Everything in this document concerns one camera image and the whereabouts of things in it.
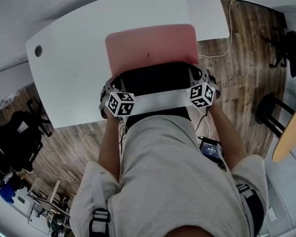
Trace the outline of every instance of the black device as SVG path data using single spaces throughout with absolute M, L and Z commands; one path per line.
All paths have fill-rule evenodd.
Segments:
M 204 156 L 217 163 L 219 167 L 224 167 L 224 162 L 222 161 L 218 153 L 219 151 L 221 151 L 223 157 L 222 146 L 219 141 L 203 137 L 199 149 Z

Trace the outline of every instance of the blue object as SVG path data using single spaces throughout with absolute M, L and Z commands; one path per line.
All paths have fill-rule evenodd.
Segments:
M 12 197 L 15 196 L 15 191 L 13 190 L 12 186 L 9 183 L 6 183 L 5 185 L 2 186 L 0 190 L 0 196 L 7 203 L 14 203 Z

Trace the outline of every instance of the power outlet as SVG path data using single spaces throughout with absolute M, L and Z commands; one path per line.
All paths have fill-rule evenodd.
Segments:
M 275 211 L 274 211 L 273 207 L 270 207 L 268 209 L 267 214 L 268 214 L 270 221 L 276 220 L 276 215 L 275 215 Z

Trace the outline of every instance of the stool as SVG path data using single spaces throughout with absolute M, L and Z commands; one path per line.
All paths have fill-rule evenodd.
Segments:
M 284 131 L 285 127 L 277 121 L 273 116 L 273 112 L 275 109 L 275 104 L 278 104 L 280 107 L 282 107 L 284 110 L 286 110 L 290 114 L 294 114 L 294 110 L 289 107 L 287 104 L 284 104 L 281 100 L 276 98 L 273 94 L 267 94 L 265 95 L 257 108 L 256 111 L 256 122 L 258 124 L 265 124 L 268 128 L 271 129 L 271 131 L 280 138 L 282 135 L 282 132 L 279 131 L 270 121 L 272 121 L 279 129 Z
M 293 115 L 286 127 L 284 127 L 272 116 L 272 113 L 275 109 L 275 104 L 279 105 L 288 113 Z M 280 130 L 282 130 L 282 132 L 279 131 L 270 121 L 273 122 Z M 256 111 L 256 122 L 258 124 L 264 123 L 279 138 L 272 159 L 275 162 L 281 161 L 296 144 L 296 111 L 284 104 L 273 94 L 267 94 L 262 98 L 258 105 Z

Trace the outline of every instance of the wooden floor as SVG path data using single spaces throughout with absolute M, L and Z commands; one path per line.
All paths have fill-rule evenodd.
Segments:
M 228 24 L 229 3 L 228 0 L 222 0 Z M 272 133 L 265 125 L 255 123 L 255 108 L 260 99 L 271 92 L 283 99 L 285 68 L 269 68 L 269 64 L 275 61 L 275 49 L 265 44 L 260 36 L 277 39 L 278 34 L 273 27 L 286 27 L 285 20 L 282 14 L 271 9 L 239 1 L 232 4 L 231 18 L 232 45 L 228 53 L 224 57 L 200 58 L 199 62 L 214 73 L 218 85 L 222 87 L 219 104 L 240 132 L 248 153 L 264 156 Z M 228 44 L 229 39 L 201 41 L 198 43 L 199 53 L 223 54 Z M 26 102 L 30 98 L 37 108 L 39 96 L 35 85 L 23 90 L 9 108 L 0 111 L 0 125 L 5 124 L 14 111 L 28 110 Z M 188 110 L 196 126 L 201 114 L 194 108 Z M 210 125 L 210 138 L 218 140 L 210 115 L 207 121 Z M 50 138 L 43 137 L 44 147 L 34 162 L 37 168 L 34 173 L 26 175 L 26 180 L 32 183 L 38 176 L 39 190 L 47 196 L 56 183 L 56 176 L 64 179 L 72 177 L 74 181 L 70 183 L 61 181 L 59 191 L 74 195 L 86 163 L 98 158 L 105 126 L 106 122 L 102 121 L 58 128 Z M 205 121 L 202 121 L 197 134 L 209 136 Z

